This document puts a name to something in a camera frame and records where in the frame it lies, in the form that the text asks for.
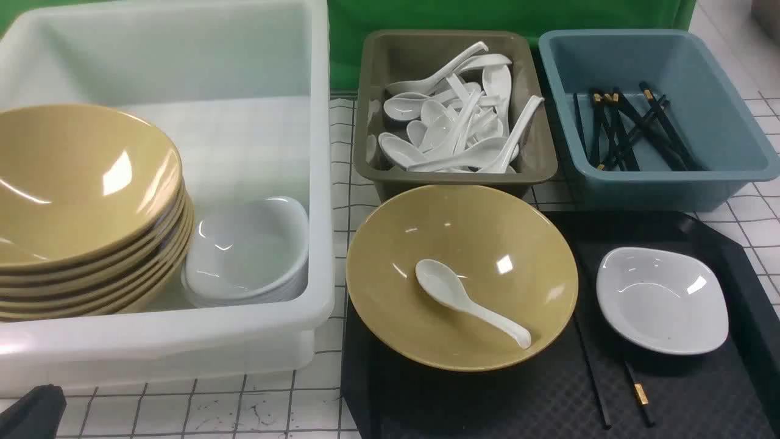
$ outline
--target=stack of white dishes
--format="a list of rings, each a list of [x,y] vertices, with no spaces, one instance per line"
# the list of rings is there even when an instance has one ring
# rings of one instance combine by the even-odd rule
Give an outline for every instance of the stack of white dishes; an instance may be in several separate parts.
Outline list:
[[[284,302],[307,286],[309,221],[289,197],[222,209],[206,215],[193,234],[182,271],[195,306]]]
[[[189,247],[174,144],[94,105],[0,113],[0,321],[142,309]]]

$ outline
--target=stack of yellow bowls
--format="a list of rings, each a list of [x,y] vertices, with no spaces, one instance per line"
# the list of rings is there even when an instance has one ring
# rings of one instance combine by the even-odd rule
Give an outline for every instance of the stack of yellow bowls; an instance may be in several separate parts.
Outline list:
[[[0,113],[0,321],[142,309],[193,229],[175,145],[93,105]]]

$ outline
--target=plastic tray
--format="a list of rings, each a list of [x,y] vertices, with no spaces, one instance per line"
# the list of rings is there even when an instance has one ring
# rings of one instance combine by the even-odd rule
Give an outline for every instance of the plastic tray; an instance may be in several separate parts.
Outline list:
[[[0,326],[0,391],[305,366],[331,313],[328,17],[319,0],[106,2],[38,9],[0,41],[0,109],[89,102],[158,125],[196,210],[272,195],[310,218],[307,289],[191,309],[179,276],[148,310]]]
[[[489,373],[450,373],[382,344],[350,306],[342,391],[363,439],[776,437],[780,434],[780,321],[743,248],[678,212],[552,212],[580,271],[574,321],[530,361]],[[598,310],[595,273],[613,248],[691,255],[713,269],[729,307],[716,351],[660,355],[620,338]],[[583,356],[587,350],[613,427],[606,430]],[[622,365],[643,383],[648,428]]]
[[[708,211],[746,183],[780,175],[780,159],[769,140],[698,37],[677,30],[555,30],[542,35],[539,50],[574,165],[569,177],[578,180],[573,189],[584,204]],[[644,141],[634,148],[642,172],[607,172],[587,162],[572,93],[579,94],[588,141],[588,89],[620,87],[634,94],[637,108],[645,109],[647,101],[639,95],[642,80],[667,95],[667,114],[710,171],[672,172]]]
[[[385,93],[387,84],[428,77],[464,48],[480,40],[492,53],[501,53],[512,60],[509,119],[513,123],[531,95],[541,96],[528,42],[519,35],[467,30],[381,30],[366,38],[357,97],[353,162],[361,176],[374,182],[382,201],[425,184],[480,184],[522,197],[531,184],[542,183],[555,175],[558,159],[544,106],[537,111],[528,142],[513,163],[517,174],[391,170],[392,165],[378,147],[371,146],[369,136],[376,138],[383,131],[406,136],[406,125],[390,120],[381,109],[388,97]]]

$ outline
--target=white plastic bin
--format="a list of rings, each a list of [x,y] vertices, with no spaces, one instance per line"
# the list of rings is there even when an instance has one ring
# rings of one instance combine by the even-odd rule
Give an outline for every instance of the white plastic bin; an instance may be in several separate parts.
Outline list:
[[[23,14],[0,41],[0,109],[125,109],[179,148],[196,212],[271,195],[310,217],[306,291],[192,309],[179,276],[157,312],[0,325],[0,391],[305,366],[333,308],[325,0],[108,2]]]

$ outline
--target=spoon handle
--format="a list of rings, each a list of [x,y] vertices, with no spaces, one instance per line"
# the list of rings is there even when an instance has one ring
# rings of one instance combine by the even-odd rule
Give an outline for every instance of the spoon handle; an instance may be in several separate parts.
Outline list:
[[[501,314],[492,312],[490,309],[487,309],[476,303],[474,303],[472,306],[469,306],[469,308],[465,311],[472,316],[490,323],[494,327],[497,327],[498,329],[506,332],[510,337],[515,339],[521,348],[528,349],[531,346],[530,332],[528,332],[526,328],[522,327],[518,323],[515,323]]]

